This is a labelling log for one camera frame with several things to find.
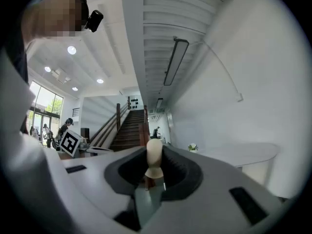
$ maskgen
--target fluorescent light fixture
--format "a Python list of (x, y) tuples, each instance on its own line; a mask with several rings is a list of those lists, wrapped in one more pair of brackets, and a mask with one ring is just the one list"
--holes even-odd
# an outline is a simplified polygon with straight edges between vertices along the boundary
[(76, 48), (74, 46), (69, 46), (67, 51), (69, 54), (74, 55), (76, 53)]
[(164, 99), (162, 99), (162, 98), (158, 99), (157, 104), (156, 104), (156, 108), (160, 108), (163, 100)]
[(175, 40), (175, 47), (172, 51), (166, 78), (164, 81), (165, 86), (170, 86), (172, 84), (188, 46), (189, 42), (187, 40)]

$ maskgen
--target banister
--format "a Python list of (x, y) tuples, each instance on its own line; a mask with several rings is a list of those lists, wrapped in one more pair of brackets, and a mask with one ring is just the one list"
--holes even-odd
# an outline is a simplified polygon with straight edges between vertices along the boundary
[[(127, 109), (128, 108), (125, 108), (124, 110), (123, 110), (123, 112), (122, 112), (122, 114), (121, 114), (121, 117), (120, 118), (122, 118), (123, 117), (123, 115), (124, 115), (124, 113), (127, 111)], [(111, 127), (111, 129), (109, 130), (109, 132), (106, 134), (106, 136), (103, 138), (103, 140), (101, 141), (101, 143), (99, 144), (99, 147), (101, 147), (103, 144), (104, 144), (104, 142), (105, 142), (105, 140), (107, 139), (107, 137), (108, 137), (108, 135), (111, 133), (111, 131), (113, 130), (113, 128), (115, 127), (115, 125), (117, 124), (117, 121), (115, 121), (115, 124)]]
[(150, 129), (149, 129), (149, 125), (148, 125), (147, 106), (144, 106), (144, 123), (139, 124), (138, 130), (139, 130), (139, 136), (140, 136), (140, 145), (146, 146), (147, 142), (150, 139)]
[(117, 131), (120, 128), (120, 104), (117, 103), (116, 105), (116, 125), (117, 125)]
[(108, 129), (112, 126), (112, 124), (113, 124), (114, 122), (115, 122), (114, 126), (116, 125), (116, 121), (113, 120), (113, 121), (111, 122), (111, 124), (105, 129), (105, 131), (100, 135), (100, 137), (97, 139), (97, 141), (94, 143), (94, 146), (97, 146), (97, 145), (98, 145), (99, 141), (103, 138), (103, 136), (106, 134), (106, 132), (108, 131)]
[[(122, 106), (122, 110), (124, 109), (124, 107), (126, 107), (128, 104), (128, 102)], [(104, 124), (103, 126), (92, 136), (92, 138), (90, 139), (90, 143), (96, 138), (96, 136), (98, 136), (98, 134), (103, 130), (103, 128), (112, 120), (112, 118), (114, 118), (116, 116), (117, 113), (114, 113), (112, 117), (110, 117)]]

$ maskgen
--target wooden stair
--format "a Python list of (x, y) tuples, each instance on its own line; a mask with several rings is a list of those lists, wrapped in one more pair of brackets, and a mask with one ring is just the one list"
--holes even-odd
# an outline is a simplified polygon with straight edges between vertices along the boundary
[(140, 145), (138, 125), (144, 123), (144, 110), (130, 111), (109, 149), (117, 152)]

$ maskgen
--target black slot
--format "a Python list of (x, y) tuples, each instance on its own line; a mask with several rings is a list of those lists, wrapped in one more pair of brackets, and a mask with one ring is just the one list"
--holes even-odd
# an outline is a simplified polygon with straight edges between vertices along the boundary
[(268, 216), (244, 188), (232, 188), (229, 192), (252, 225)]
[(66, 168), (67, 173), (75, 173), (81, 170), (87, 169), (84, 165), (79, 165), (79, 166), (73, 166), (73, 167), (68, 167)]

